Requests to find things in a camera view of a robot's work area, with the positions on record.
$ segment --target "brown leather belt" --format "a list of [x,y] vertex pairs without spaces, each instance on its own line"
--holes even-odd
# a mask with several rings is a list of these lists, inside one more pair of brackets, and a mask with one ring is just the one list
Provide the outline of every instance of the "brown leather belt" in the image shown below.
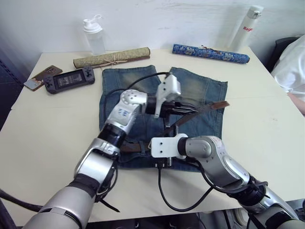
[[[198,108],[198,111],[193,114],[188,114],[186,116],[183,116],[180,118],[177,122],[175,122],[171,127],[167,128],[161,135],[158,137],[162,137],[165,134],[168,134],[171,132],[173,129],[176,128],[176,126],[181,126],[182,124],[186,123],[187,121],[191,120],[192,118],[196,117],[199,114],[207,113],[212,110],[218,110],[221,108],[225,108],[226,106],[229,106],[229,103],[227,101],[220,101],[220,102],[215,102],[212,104],[207,104],[202,107]],[[148,145],[149,143],[144,143],[144,150],[148,150]],[[141,152],[143,149],[139,143],[129,143],[129,142],[124,142],[124,144],[121,146],[120,151],[123,154],[128,154],[128,153],[135,153],[135,152]]]

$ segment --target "person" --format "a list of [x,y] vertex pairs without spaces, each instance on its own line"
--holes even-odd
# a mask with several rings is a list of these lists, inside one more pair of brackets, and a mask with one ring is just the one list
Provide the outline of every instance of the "person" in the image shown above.
[[271,75],[305,115],[305,35],[287,46]]

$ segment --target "blue floral scroll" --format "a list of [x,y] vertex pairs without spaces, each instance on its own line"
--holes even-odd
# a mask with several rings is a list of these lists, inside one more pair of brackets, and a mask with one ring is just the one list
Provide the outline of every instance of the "blue floral scroll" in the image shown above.
[[181,44],[173,45],[173,53],[187,56],[209,58],[220,61],[230,61],[235,63],[248,63],[250,60],[250,57],[245,54],[219,51],[206,47],[198,48]]

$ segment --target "white bottle cap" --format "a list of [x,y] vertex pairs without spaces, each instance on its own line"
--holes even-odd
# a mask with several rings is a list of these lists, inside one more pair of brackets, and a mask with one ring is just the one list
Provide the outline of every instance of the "white bottle cap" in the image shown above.
[[100,24],[96,22],[96,20],[100,19],[101,17],[102,17],[101,15],[95,15],[92,19],[85,19],[84,31],[86,33],[97,33],[103,30]]
[[251,6],[247,16],[251,19],[258,19],[262,15],[263,9],[262,6]]

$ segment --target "white wall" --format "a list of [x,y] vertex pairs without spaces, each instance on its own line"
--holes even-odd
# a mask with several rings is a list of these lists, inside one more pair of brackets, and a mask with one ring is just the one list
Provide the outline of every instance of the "white wall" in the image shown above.
[[27,76],[41,52],[88,50],[82,20],[95,14],[108,50],[224,47],[253,4],[265,7],[250,40],[262,62],[275,40],[305,33],[304,0],[0,0],[0,48]]

